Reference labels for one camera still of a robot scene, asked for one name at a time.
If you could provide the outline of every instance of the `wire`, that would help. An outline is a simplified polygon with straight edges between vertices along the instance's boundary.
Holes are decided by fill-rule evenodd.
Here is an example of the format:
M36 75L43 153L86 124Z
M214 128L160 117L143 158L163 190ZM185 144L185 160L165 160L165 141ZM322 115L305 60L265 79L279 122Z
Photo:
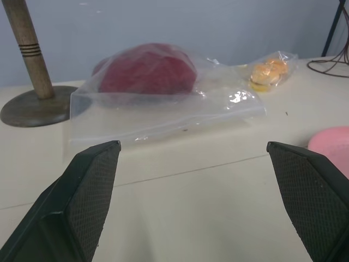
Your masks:
M347 42L345 43L344 48L342 49L342 51L336 57L334 57L332 59L329 59L329 60L325 60L325 59L312 60L308 64L306 64L306 66L309 69L311 69L311 70L313 70L315 72L318 72L320 74L337 76L339 78L349 78L349 75L337 75L337 74L329 73L339 63L340 64L346 64L347 66L349 66L349 54L348 54L348 48L349 48L349 14L347 13L344 5L342 6L342 12L343 12L345 21L347 23L347 31L348 31ZM314 67L311 66L312 64L325 64L325 63L334 63L334 64L329 69L326 69L325 71L320 71L320 70L315 69Z

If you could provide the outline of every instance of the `small plastic bag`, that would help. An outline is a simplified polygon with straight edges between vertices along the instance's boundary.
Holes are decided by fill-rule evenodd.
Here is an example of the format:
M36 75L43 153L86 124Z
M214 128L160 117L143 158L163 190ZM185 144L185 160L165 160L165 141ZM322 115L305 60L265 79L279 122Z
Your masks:
M275 52L237 67L240 75L258 92L268 92L284 83L297 69L298 55Z

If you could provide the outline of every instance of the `orange food item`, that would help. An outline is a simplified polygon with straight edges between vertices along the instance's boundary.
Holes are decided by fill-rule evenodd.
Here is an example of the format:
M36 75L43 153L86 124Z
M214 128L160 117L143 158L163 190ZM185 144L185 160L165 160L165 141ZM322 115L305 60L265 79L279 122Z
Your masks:
M271 64L256 64L251 81L259 85L276 85L280 80L280 73Z
M266 62L267 64L271 64L272 67L279 72L280 75L288 73L288 65L284 61L278 58L270 58Z

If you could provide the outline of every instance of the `yellow food item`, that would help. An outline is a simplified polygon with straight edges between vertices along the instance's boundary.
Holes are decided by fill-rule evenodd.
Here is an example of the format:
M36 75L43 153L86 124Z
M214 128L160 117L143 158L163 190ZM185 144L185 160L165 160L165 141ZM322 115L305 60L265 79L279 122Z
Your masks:
M271 64L273 69L277 70L280 75L288 73L287 63L278 58L270 58L266 63Z
M250 87L257 92L269 92L272 88L270 85L259 85L250 81Z
M259 85L276 85L280 80L280 73L271 64L256 64L251 81Z

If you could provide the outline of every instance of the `wooden stand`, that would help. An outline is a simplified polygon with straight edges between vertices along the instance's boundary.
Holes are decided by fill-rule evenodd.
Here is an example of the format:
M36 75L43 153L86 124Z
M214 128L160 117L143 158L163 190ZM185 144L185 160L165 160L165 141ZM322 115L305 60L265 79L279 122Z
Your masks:
M76 87L52 87L25 0L2 0L34 90L6 103L1 120L11 126L37 127L69 119L70 95Z

